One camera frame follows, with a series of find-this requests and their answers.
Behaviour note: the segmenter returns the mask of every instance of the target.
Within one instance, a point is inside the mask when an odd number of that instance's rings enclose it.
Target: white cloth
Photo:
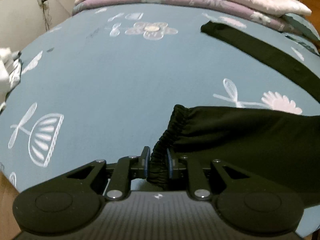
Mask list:
[[[20,60],[13,60],[10,48],[0,48],[0,111],[6,106],[7,94],[19,84],[20,76]]]

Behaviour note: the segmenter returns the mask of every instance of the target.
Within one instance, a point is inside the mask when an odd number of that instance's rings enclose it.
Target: purple blanket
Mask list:
[[[267,15],[227,0],[85,0],[74,7],[72,15],[76,15],[77,13],[87,9],[130,3],[162,3],[177,6],[206,8],[238,16],[252,22],[257,22],[280,32],[300,34],[300,32],[295,30],[294,27],[278,17]]]

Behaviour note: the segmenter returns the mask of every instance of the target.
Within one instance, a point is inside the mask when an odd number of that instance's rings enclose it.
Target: black strap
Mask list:
[[[278,71],[320,103],[320,79],[289,54],[223,23],[208,22],[201,26],[201,31],[240,49]]]

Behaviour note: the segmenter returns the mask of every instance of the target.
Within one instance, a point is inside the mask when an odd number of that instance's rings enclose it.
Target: metal pivot screw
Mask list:
[[[197,189],[195,195],[199,198],[205,198],[210,196],[210,192],[206,189]]]
[[[110,191],[108,191],[107,196],[109,198],[120,198],[122,196],[122,192],[120,190],[117,190],[117,189],[110,190]]]

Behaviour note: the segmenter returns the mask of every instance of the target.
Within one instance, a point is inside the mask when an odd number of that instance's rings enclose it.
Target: wooden floor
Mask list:
[[[13,200],[17,195],[17,190],[0,172],[0,240],[11,240],[20,232],[12,214]]]

